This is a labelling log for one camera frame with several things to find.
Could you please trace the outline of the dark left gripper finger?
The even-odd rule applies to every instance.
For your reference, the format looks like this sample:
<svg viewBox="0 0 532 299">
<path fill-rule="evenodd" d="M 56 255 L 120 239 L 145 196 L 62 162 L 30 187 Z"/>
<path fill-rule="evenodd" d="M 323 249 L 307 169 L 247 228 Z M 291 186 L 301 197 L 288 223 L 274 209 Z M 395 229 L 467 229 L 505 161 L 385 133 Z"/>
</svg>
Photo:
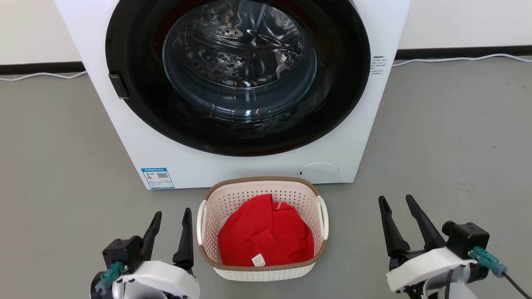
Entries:
<svg viewBox="0 0 532 299">
<path fill-rule="evenodd" d="M 151 260 L 153 246 L 155 243 L 155 237 L 157 236 L 160 230 L 161 220 L 162 220 L 162 212 L 158 211 L 154 214 L 154 217 L 152 218 L 152 221 L 150 225 L 148 226 L 146 233 L 144 234 L 143 245 L 141 247 L 141 254 L 143 255 L 143 258 L 145 261 Z"/>
<path fill-rule="evenodd" d="M 192 271 L 194 267 L 193 225 L 192 211 L 186 208 L 182 218 L 182 231 L 177 252 L 172 261 L 176 267 L 185 271 Z"/>
</svg>

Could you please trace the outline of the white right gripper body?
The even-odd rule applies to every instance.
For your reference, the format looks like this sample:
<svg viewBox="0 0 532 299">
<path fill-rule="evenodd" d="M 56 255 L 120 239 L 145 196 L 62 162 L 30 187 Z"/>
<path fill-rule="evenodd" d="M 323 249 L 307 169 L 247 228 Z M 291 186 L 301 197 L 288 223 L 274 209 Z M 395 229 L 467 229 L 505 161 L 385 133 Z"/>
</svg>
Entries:
<svg viewBox="0 0 532 299">
<path fill-rule="evenodd" d="M 386 274 L 392 292 L 406 294 L 471 294 L 467 286 L 473 259 L 463 260 L 439 248 L 408 260 Z"/>
</svg>

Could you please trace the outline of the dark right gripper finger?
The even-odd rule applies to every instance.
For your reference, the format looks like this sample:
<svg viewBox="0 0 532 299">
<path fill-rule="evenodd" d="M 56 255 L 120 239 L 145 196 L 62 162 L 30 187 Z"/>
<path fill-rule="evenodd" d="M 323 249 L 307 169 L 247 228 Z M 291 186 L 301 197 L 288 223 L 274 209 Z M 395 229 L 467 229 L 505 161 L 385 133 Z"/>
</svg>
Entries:
<svg viewBox="0 0 532 299">
<path fill-rule="evenodd" d="M 378 204 L 388 257 L 394 258 L 408 252 L 410 250 L 410 245 L 403 239 L 397 225 L 395 225 L 392 217 L 393 212 L 386 197 L 380 196 L 378 198 Z"/>
<path fill-rule="evenodd" d="M 428 251 L 445 247 L 446 242 L 444 238 L 437 231 L 436 227 L 433 225 L 425 212 L 420 208 L 414 197 L 410 194 L 407 194 L 405 196 L 405 200 L 409 207 L 411 216 L 413 216 L 418 223 L 418 227 L 424 239 L 424 250 Z"/>
</svg>

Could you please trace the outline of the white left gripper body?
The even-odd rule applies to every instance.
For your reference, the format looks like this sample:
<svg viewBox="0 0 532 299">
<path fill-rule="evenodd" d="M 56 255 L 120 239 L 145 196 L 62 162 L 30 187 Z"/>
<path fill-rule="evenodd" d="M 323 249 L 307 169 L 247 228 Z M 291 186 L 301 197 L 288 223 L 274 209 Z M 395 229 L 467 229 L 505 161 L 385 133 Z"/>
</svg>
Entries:
<svg viewBox="0 0 532 299">
<path fill-rule="evenodd" d="M 161 261 L 146 261 L 132 274 L 112 284 L 113 299 L 199 299 L 197 279 L 184 269 Z"/>
</svg>

